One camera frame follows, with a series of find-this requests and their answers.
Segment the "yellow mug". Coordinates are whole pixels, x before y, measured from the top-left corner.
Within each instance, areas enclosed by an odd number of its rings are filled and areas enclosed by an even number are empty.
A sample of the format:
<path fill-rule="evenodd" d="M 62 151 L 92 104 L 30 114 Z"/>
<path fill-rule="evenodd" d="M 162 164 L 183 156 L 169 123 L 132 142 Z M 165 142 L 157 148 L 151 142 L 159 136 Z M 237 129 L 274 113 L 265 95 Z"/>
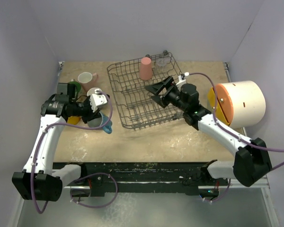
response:
<path fill-rule="evenodd" d="M 67 123 L 71 125 L 77 125 L 81 120 L 79 116 L 71 116 L 68 118 Z"/>

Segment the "black mug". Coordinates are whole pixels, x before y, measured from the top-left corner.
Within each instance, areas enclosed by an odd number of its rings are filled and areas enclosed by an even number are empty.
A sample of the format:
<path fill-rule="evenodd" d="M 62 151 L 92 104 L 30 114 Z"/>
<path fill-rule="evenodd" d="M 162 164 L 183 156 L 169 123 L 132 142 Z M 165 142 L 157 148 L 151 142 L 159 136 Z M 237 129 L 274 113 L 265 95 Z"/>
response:
<path fill-rule="evenodd" d="M 92 94 L 100 95 L 102 90 L 98 87 L 93 87 L 87 91 L 87 96 L 91 96 Z"/>

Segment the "pink tumbler cup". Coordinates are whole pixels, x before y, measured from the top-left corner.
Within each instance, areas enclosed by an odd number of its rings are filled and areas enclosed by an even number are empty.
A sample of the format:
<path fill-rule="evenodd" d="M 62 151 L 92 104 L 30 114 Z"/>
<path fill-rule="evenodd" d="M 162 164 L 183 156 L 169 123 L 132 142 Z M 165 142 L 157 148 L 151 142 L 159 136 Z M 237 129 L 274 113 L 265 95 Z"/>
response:
<path fill-rule="evenodd" d="M 142 80 L 149 80 L 152 78 L 152 61 L 149 57 L 141 59 L 139 76 Z"/>

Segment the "blue mug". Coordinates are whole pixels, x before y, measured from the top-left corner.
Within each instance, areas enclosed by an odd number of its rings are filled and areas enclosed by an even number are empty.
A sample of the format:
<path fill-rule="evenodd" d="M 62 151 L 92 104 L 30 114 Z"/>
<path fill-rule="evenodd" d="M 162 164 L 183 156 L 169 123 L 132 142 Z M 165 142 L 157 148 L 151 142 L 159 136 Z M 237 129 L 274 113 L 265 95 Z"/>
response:
<path fill-rule="evenodd" d="M 95 127 L 99 127 L 101 125 L 103 125 L 106 121 L 108 120 L 108 117 L 103 114 L 102 112 L 99 112 L 95 118 L 93 118 L 92 120 L 88 121 L 87 122 L 87 125 L 90 127 L 90 128 L 95 128 Z M 108 123 L 103 126 L 101 129 L 107 133 L 107 134 L 111 134 L 112 133 L 112 121 L 109 120 Z"/>

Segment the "white cat mug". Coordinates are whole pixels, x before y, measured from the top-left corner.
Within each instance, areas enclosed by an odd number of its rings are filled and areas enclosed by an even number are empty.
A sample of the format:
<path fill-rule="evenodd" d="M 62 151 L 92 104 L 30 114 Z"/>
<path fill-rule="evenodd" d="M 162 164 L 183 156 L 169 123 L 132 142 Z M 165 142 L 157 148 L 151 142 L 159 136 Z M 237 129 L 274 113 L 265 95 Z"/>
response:
<path fill-rule="evenodd" d="M 81 92 L 81 84 L 79 83 L 79 82 L 77 82 L 77 81 L 70 81 L 70 82 L 68 82 L 69 84 L 73 84 L 76 88 L 75 88 L 75 90 L 76 90 L 76 93 L 80 93 Z"/>

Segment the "pink mug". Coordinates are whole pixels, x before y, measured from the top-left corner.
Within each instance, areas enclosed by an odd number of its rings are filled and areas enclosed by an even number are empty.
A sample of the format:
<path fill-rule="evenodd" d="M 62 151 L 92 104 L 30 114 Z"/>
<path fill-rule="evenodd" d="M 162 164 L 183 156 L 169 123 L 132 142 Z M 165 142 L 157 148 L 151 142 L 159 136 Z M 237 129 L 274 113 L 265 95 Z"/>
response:
<path fill-rule="evenodd" d="M 88 92 L 91 88 L 95 87 L 98 81 L 98 74 L 90 73 L 90 72 L 83 72 L 77 77 L 78 82 L 81 84 L 83 90 Z"/>

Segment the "clear glass cup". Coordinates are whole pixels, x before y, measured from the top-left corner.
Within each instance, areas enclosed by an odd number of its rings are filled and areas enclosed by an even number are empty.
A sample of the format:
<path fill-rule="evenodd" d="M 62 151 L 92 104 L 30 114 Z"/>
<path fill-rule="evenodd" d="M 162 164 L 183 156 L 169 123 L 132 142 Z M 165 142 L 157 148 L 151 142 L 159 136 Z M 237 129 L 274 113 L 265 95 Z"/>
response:
<path fill-rule="evenodd" d="M 157 73 L 163 73 L 166 69 L 166 65 L 168 63 L 167 58 L 159 58 L 155 62 L 155 70 Z"/>

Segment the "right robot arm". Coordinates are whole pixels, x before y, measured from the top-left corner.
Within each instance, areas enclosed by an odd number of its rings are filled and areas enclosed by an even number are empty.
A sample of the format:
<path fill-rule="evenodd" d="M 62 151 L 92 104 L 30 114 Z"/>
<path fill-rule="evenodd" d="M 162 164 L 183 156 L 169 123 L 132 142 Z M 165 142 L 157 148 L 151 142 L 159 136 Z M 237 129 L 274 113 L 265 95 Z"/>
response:
<path fill-rule="evenodd" d="M 165 108 L 172 104 L 179 108 L 188 125 L 211 136 L 234 156 L 234 161 L 213 160 L 205 164 L 201 173 L 204 184 L 212 185 L 218 178 L 228 178 L 250 187 L 272 171 L 268 149 L 262 139 L 241 135 L 217 120 L 214 113 L 199 103 L 196 86 L 187 83 L 183 74 L 178 78 L 178 83 L 169 76 L 144 88 L 159 106 Z"/>

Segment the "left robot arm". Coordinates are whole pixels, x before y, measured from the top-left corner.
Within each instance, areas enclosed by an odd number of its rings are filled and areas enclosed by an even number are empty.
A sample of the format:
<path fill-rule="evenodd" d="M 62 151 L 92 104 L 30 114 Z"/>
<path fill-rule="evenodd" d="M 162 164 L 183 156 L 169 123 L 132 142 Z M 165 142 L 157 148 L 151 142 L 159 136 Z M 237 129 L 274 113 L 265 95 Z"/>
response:
<path fill-rule="evenodd" d="M 62 189 L 75 182 L 84 185 L 87 172 L 80 164 L 66 164 L 53 170 L 53 160 L 60 135 L 71 116 L 91 120 L 99 113 L 100 105 L 107 99 L 100 89 L 77 102 L 76 86 L 59 83 L 55 94 L 41 107 L 40 128 L 31 155 L 21 172 L 15 172 L 12 183 L 25 200 L 57 201 Z"/>

